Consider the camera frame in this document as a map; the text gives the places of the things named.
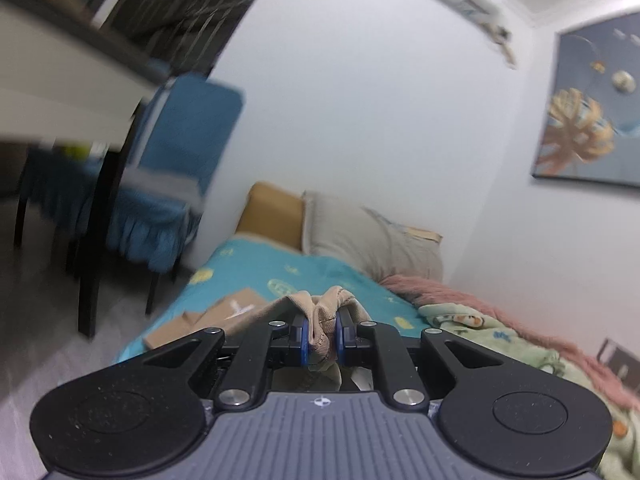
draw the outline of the gray floor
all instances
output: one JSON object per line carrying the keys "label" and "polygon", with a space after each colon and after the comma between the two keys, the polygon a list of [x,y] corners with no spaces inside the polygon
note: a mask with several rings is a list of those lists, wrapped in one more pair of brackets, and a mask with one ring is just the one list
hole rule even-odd
{"label": "gray floor", "polygon": [[29,209],[20,251],[12,247],[16,203],[0,202],[0,479],[44,475],[29,416],[47,391],[105,367],[149,325],[186,282],[161,280],[156,309],[145,317],[150,276],[110,258],[100,285],[97,333],[76,331],[78,284],[63,269],[66,241]]}

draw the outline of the gray ribbed plate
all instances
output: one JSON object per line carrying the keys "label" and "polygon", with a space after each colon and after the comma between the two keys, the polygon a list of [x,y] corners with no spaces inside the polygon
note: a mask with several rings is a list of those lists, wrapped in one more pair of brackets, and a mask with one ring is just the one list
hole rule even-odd
{"label": "gray ribbed plate", "polygon": [[[53,474],[50,480],[62,479]],[[455,455],[418,413],[377,393],[271,392],[263,405],[221,415],[203,443],[154,480],[489,480]],[[596,480],[592,473],[582,480]]]}

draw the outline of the white wall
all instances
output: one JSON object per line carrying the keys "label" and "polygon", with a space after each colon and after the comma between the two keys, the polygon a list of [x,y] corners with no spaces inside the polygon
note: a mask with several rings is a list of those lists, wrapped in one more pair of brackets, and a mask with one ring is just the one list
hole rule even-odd
{"label": "white wall", "polygon": [[[508,16],[526,65],[529,29]],[[269,180],[444,235],[457,265],[494,179],[526,70],[436,0],[257,0],[212,77],[246,104],[207,199],[192,266]]]}
{"label": "white wall", "polygon": [[555,32],[639,9],[640,0],[568,2],[536,31],[502,168],[451,280],[589,352],[605,336],[640,352],[640,192],[529,174],[555,72]]}

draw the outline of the green blanket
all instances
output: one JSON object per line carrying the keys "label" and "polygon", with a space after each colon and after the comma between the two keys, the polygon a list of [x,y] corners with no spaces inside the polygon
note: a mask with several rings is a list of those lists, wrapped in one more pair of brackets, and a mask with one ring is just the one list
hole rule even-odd
{"label": "green blanket", "polygon": [[418,313],[427,322],[530,366],[553,373],[594,392],[613,419],[613,434],[598,473],[605,480],[640,480],[640,415],[621,410],[594,390],[591,380],[556,350],[536,346],[515,330],[471,307],[456,303],[425,305]]}

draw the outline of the metal screw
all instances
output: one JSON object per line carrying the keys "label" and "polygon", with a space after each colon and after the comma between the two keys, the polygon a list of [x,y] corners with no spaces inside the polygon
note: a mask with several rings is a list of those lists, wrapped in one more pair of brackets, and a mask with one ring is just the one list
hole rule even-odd
{"label": "metal screw", "polygon": [[415,406],[424,400],[424,393],[418,390],[412,390],[411,388],[405,388],[404,390],[398,390],[394,393],[394,400],[400,404]]}
{"label": "metal screw", "polygon": [[229,406],[240,406],[249,400],[249,394],[244,390],[225,390],[220,393],[218,399]]}

